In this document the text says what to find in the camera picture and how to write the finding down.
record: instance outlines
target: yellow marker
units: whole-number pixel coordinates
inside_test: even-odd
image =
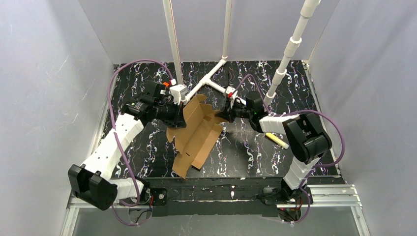
[[[286,144],[284,141],[273,135],[272,133],[266,133],[266,136],[272,141],[276,142],[278,145],[282,146],[284,149],[287,149],[290,145]]]

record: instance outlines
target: vertical pipe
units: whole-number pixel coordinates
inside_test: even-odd
[[[177,43],[177,34],[175,32],[174,14],[172,12],[171,0],[162,0],[164,3],[165,18],[167,21],[168,35],[171,43],[172,56],[174,58],[175,74],[177,76],[177,83],[183,84],[181,64],[179,60],[179,51]]]
[[[232,0],[226,2],[226,17],[224,19],[223,54],[222,59],[227,58],[227,44],[229,40],[230,16],[232,14]]]
[[[276,70],[274,77],[272,78],[271,87],[269,87],[269,90],[265,96],[264,101],[267,105],[271,104],[272,100],[276,95],[276,88],[281,83],[285,74],[287,74],[288,63],[294,56],[294,53],[296,52],[299,44],[301,43],[301,35],[304,32],[308,19],[313,15],[314,10],[316,9],[319,3],[320,0],[305,0],[300,12],[301,16],[298,20],[296,28],[294,29],[293,36],[288,41],[287,47],[284,51],[284,57],[282,58],[282,61],[278,69]]]

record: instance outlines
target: cardboard flap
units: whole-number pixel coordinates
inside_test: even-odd
[[[226,122],[215,116],[218,111],[213,111],[210,104],[201,103],[206,98],[197,94],[184,107],[185,128],[167,129],[168,141],[172,142],[175,138],[175,148],[179,151],[172,169],[182,178],[186,177],[191,165],[197,169],[204,165],[222,132],[219,123]]]
[[[201,103],[200,104],[200,107],[203,110],[203,112],[204,112],[205,115],[208,115],[208,114],[211,114],[211,113],[214,112],[213,111],[213,107],[210,104]]]
[[[204,163],[207,160],[207,157],[209,156],[211,149],[216,144],[217,139],[219,135],[222,132],[222,127],[218,124],[214,124],[212,130],[206,137],[205,142],[203,143],[203,146],[198,151],[197,155],[195,156],[194,161],[191,163],[192,166],[194,166],[197,169],[201,169]]]
[[[207,141],[207,136],[209,135],[211,128],[212,126],[207,121],[202,120],[185,146],[182,154],[191,156],[193,159],[196,158],[201,146]]]
[[[187,176],[188,168],[190,167],[193,159],[187,155],[182,155],[178,153],[174,159],[174,164],[172,166],[172,170],[177,173],[182,178]]]
[[[188,140],[191,138],[191,135],[195,132],[201,119],[204,117],[204,113],[201,109],[200,102],[204,101],[206,98],[207,97],[203,94],[197,94],[184,107],[183,114],[185,123],[187,124],[185,128],[167,129],[167,140],[169,142],[172,142],[175,137],[175,148],[178,151],[183,151]]]

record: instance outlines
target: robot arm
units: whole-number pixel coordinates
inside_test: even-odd
[[[290,170],[284,176],[279,188],[265,190],[260,197],[274,196],[268,204],[287,201],[301,195],[299,186],[307,173],[331,148],[331,140],[320,120],[314,114],[303,114],[285,117],[269,116],[263,107],[262,98],[255,91],[246,95],[245,103],[232,97],[226,97],[225,107],[216,115],[233,122],[235,118],[247,118],[251,127],[260,133],[273,132],[287,135],[294,154]]]
[[[172,86],[170,92],[171,95],[166,94],[167,88],[164,84],[146,81],[145,90],[125,103],[116,121],[123,150],[155,118],[169,127],[186,126],[182,111],[187,87]],[[68,171],[73,194],[101,210],[108,209],[114,201],[137,197],[130,178],[110,179],[121,157],[114,132],[115,129],[110,130],[81,166],[72,165]],[[144,183],[139,178],[134,181],[138,184],[139,192],[142,192]]]

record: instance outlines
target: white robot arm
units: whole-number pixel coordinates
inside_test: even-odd
[[[116,129],[123,151],[144,126],[155,118],[162,120],[169,127],[186,126],[182,114],[182,101],[185,100],[187,87],[175,85],[170,87],[170,92],[171,95],[166,94],[167,89],[163,84],[147,81],[145,90],[122,107],[116,121]],[[121,157],[114,132],[114,129],[110,130],[81,166],[72,165],[68,171],[73,194],[101,210],[108,209],[115,201],[137,198],[131,178],[111,179]],[[141,193],[144,183],[139,178],[134,181]]]

